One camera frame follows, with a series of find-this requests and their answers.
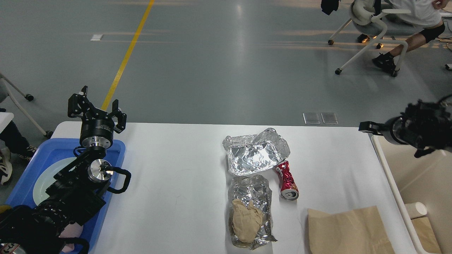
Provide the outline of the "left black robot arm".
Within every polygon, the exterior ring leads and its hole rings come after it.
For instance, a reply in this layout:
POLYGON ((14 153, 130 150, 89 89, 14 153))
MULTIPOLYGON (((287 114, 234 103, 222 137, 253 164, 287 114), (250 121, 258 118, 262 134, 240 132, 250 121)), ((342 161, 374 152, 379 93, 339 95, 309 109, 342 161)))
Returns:
POLYGON ((49 196, 35 208, 18 205, 1 213, 2 254, 58 254, 66 244, 81 245, 81 254, 89 251, 89 242, 79 237, 61 237, 63 230, 77 223, 84 225, 105 205, 105 192, 125 192, 131 173, 112 166, 106 159, 113 145, 114 132, 126 126, 126 114, 114 100, 108 113, 87 98, 88 87, 68 100, 68 116, 82 120, 75 158, 53 177, 46 189, 49 196))

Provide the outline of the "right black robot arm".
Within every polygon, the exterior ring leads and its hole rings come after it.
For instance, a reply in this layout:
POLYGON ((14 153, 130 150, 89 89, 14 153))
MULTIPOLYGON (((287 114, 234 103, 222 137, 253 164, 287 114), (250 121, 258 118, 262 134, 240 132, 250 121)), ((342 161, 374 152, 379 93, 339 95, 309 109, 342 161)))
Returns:
POLYGON ((409 103, 400 116, 385 123, 360 122, 360 132, 383 136, 394 145, 416 148, 415 158, 437 150, 452 151, 451 95, 437 102, 409 103))

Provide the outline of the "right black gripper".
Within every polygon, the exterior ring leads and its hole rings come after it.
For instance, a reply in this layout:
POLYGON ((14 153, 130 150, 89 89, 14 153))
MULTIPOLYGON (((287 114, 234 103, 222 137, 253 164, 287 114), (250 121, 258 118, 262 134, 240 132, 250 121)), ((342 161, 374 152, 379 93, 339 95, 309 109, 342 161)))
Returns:
POLYGON ((360 122, 359 131, 371 135, 383 136, 394 145, 406 145, 406 142, 398 137, 397 132, 402 128, 402 117, 393 117, 385 123, 372 121, 360 122))

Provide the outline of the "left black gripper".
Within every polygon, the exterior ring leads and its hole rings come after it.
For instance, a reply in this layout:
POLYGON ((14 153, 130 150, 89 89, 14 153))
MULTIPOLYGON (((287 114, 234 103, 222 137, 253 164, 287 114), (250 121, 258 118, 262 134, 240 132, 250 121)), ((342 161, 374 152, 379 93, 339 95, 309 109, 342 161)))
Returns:
POLYGON ((74 93, 68 99, 67 116, 82 119, 79 143, 82 147, 100 146, 108 149, 113 144, 113 130, 121 133, 126 127, 126 114, 119 108, 119 100, 112 103, 112 111, 107 118, 95 119, 95 106, 87 98, 88 86, 74 93))

